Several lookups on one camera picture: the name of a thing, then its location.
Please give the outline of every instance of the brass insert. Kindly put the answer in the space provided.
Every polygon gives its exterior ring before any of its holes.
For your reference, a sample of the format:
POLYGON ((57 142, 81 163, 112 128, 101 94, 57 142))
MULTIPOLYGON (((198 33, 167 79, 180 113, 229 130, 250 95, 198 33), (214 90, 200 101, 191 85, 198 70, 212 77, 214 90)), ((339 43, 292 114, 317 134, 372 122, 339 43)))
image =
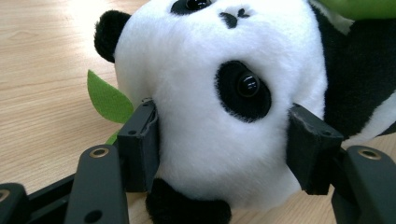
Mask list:
POLYGON ((8 195, 10 194, 10 191, 8 189, 0 189, 0 203, 4 201, 8 195))
POLYGON ((358 150, 358 152, 359 152, 359 154, 361 154, 361 156, 363 156, 369 160, 373 160, 373 161, 381 160, 381 155, 372 151, 371 149, 363 148, 363 149, 358 150))
POLYGON ((108 148, 99 147, 99 148, 96 148, 90 152, 90 157, 96 158, 96 159, 101 158, 101 157, 104 157, 105 155, 107 155, 108 152, 109 152, 108 148))

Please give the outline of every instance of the wooden table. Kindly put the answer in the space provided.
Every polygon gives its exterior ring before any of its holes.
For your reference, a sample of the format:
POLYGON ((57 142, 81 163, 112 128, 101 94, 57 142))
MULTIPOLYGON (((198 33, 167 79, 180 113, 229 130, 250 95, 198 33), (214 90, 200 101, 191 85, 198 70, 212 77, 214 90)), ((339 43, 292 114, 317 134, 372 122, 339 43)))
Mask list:
MULTIPOLYGON (((0 2, 0 183, 44 188, 73 174, 79 155, 120 127, 97 114, 87 93, 88 69, 117 85, 113 64, 93 47, 94 24, 106 10, 134 12, 145 2, 0 2)), ((395 136, 368 145, 395 160, 395 136)), ((145 194, 128 199, 131 223, 151 223, 145 194)), ((301 192, 266 214, 234 211, 232 223, 334 223, 329 200, 301 192)))

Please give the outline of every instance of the black eye patch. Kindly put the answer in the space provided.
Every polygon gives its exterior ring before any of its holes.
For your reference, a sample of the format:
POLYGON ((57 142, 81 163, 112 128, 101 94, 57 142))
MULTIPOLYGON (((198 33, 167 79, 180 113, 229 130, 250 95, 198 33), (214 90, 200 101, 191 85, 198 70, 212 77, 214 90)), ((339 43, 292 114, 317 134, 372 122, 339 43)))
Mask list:
POLYGON ((211 4, 210 0, 178 0, 172 5, 171 13, 179 16, 189 15, 211 4))
POLYGON ((229 61, 220 66, 216 89, 225 110, 245 122, 264 118, 271 108, 271 92, 241 62, 229 61))

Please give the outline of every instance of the white fur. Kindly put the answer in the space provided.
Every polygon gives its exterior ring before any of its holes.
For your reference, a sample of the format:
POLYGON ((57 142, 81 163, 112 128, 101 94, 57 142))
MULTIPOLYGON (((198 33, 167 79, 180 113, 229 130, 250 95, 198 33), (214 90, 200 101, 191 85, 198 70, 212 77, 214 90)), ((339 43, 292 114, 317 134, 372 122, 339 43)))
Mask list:
POLYGON ((152 97, 161 123, 158 177, 193 199, 267 210, 299 184, 285 163, 288 111, 323 115, 326 77, 318 25, 305 0, 218 0, 176 16, 176 0, 151 0, 127 22, 115 52, 119 88, 152 97), (220 12, 247 19, 228 29, 220 12), (216 90, 222 63, 237 60, 272 93, 268 115, 245 123, 216 90))
POLYGON ((351 147, 353 145, 367 142, 382 132, 384 132, 390 124, 396 121, 396 92, 394 92, 386 101, 375 109, 370 120, 366 123, 360 133, 351 136, 345 142, 343 147, 351 147))

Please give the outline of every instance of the stuffed panda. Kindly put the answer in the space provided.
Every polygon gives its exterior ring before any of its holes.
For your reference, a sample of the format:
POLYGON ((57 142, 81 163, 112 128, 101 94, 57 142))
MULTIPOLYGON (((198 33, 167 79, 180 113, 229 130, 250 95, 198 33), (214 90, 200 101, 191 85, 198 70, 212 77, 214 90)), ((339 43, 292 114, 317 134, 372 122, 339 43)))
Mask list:
POLYGON ((396 22, 350 21, 305 0, 151 0, 108 11, 95 47, 134 105, 152 98, 154 223, 228 223, 300 189, 286 164, 302 105, 345 146, 395 132, 396 22))

